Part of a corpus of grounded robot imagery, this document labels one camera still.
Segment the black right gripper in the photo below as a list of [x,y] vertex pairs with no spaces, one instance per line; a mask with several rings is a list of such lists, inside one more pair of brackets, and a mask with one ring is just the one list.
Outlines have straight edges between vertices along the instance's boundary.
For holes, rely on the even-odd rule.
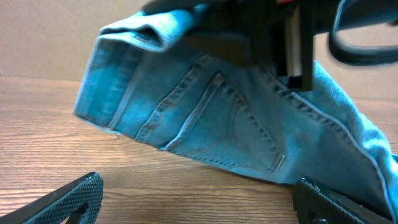
[[313,37],[333,20],[337,1],[296,0],[155,0],[147,15],[192,11],[204,13],[183,41],[239,67],[287,77],[288,88],[313,88]]

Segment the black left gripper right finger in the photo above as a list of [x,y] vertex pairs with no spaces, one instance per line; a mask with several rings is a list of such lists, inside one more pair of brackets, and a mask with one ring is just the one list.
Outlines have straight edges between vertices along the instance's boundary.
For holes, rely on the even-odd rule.
[[292,198],[300,224],[392,224],[391,217],[305,177],[294,185]]

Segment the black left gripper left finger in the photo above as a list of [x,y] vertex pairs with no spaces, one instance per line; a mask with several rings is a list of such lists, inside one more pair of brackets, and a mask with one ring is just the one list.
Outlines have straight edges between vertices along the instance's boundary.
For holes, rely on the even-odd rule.
[[63,187],[1,217],[1,223],[94,224],[101,209],[104,182],[90,172]]

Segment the light blue denim jeans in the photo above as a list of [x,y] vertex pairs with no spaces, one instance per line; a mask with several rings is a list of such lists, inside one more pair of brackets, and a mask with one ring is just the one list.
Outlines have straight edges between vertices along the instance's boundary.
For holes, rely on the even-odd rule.
[[318,180],[397,218],[397,157],[384,133],[314,63],[313,90],[193,49],[203,6],[100,30],[74,113],[112,133],[279,184]]

